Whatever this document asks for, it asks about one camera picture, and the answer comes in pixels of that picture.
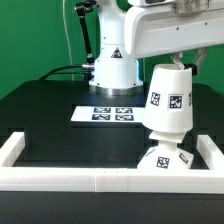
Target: white plastic casing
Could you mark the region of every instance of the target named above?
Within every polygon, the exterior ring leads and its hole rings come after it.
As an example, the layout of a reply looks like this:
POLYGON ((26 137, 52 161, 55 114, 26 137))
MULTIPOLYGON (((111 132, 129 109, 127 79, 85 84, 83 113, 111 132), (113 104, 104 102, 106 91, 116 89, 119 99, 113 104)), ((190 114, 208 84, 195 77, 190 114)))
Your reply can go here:
POLYGON ((124 47, 126 13, 116 0, 99 0, 100 55, 95 61, 95 77, 90 85, 106 89, 128 89, 142 82, 138 79, 138 61, 131 58, 124 47))
POLYGON ((143 124, 165 133, 186 133, 193 127, 192 70, 176 65, 156 65, 143 124))
POLYGON ((167 3, 173 3, 176 2, 176 0, 164 0, 163 2, 158 3, 147 3, 146 0, 128 0, 129 4, 133 6, 140 6, 140 7, 146 7, 151 5, 158 5, 158 4, 167 4, 167 3))
POLYGON ((174 4, 132 7, 125 19, 125 49, 135 58, 183 52, 224 43, 224 1, 179 16, 174 4))

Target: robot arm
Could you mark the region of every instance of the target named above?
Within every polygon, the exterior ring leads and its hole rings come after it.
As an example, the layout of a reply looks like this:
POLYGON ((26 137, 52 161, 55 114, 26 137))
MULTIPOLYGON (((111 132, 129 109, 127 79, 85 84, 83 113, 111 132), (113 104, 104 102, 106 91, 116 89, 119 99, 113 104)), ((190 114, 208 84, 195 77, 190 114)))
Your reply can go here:
POLYGON ((200 67, 206 47, 224 43, 222 0, 129 0, 125 20, 125 47, 135 58, 173 54, 174 64, 156 65, 152 76, 143 124, 159 141, 148 150, 140 169, 190 168, 193 155, 177 148, 193 127, 192 68, 180 54, 198 49, 200 67))
POLYGON ((138 7, 128 11, 125 21, 125 46, 132 57, 145 58, 224 43, 222 0, 166 0, 150 7, 146 7, 150 5, 147 2, 159 1, 136 2, 138 7))

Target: white border frame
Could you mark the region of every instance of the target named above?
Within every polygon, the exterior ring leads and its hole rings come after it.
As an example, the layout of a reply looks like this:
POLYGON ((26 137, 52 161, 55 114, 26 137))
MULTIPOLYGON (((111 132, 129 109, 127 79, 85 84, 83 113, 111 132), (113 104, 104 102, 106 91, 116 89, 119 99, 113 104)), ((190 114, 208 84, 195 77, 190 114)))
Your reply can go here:
MULTIPOLYGON (((218 170, 175 172, 143 172, 137 169, 11 167, 24 147, 24 133, 16 132, 1 148, 0 191, 224 194, 224 172, 220 166, 218 170)), ((219 154, 219 149, 208 136, 199 136, 197 148, 200 153, 204 152, 202 153, 204 158, 207 155, 205 161, 208 166, 214 164, 209 161, 213 161, 211 158, 219 154)))

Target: qr code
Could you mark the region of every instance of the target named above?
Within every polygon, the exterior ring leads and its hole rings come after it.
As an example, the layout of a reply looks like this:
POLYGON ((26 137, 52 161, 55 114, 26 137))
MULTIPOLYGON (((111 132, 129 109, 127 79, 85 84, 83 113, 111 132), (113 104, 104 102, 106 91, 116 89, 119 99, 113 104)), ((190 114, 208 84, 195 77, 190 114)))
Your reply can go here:
POLYGON ((183 96, 170 96, 170 108, 181 109, 182 101, 183 101, 183 96))
POLYGON ((109 121, 110 115, 108 115, 108 114, 93 114, 92 120, 93 121, 109 121))
POLYGON ((156 166, 159 168, 168 169, 169 162, 170 162, 169 158, 159 157, 156 166))
POLYGON ((192 105, 192 93, 189 94, 189 107, 192 105))
POLYGON ((133 115, 116 115, 116 121, 134 121, 133 115))
POLYGON ((95 107, 93 113, 111 113, 110 107, 95 107))
POLYGON ((159 101, 160 101, 160 94, 153 92, 151 97, 151 104, 159 106, 159 101))
POLYGON ((132 108, 116 108, 116 113, 118 114, 133 114, 132 108))

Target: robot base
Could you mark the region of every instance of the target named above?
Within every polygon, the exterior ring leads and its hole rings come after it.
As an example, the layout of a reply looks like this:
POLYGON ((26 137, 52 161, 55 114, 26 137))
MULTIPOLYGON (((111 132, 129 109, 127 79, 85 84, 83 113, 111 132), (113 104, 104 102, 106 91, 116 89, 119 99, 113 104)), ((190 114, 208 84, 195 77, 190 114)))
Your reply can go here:
POLYGON ((179 148, 164 150, 156 146, 149 148, 137 168, 141 170, 190 169, 193 157, 192 154, 179 148))
POLYGON ((130 95, 130 94, 134 94, 134 93, 143 92, 142 82, 139 85, 136 85, 132 88, 127 88, 127 89, 104 88, 104 87, 91 85, 91 84, 89 85, 89 88, 90 88, 91 91, 106 94, 106 95, 112 95, 112 96, 130 95))

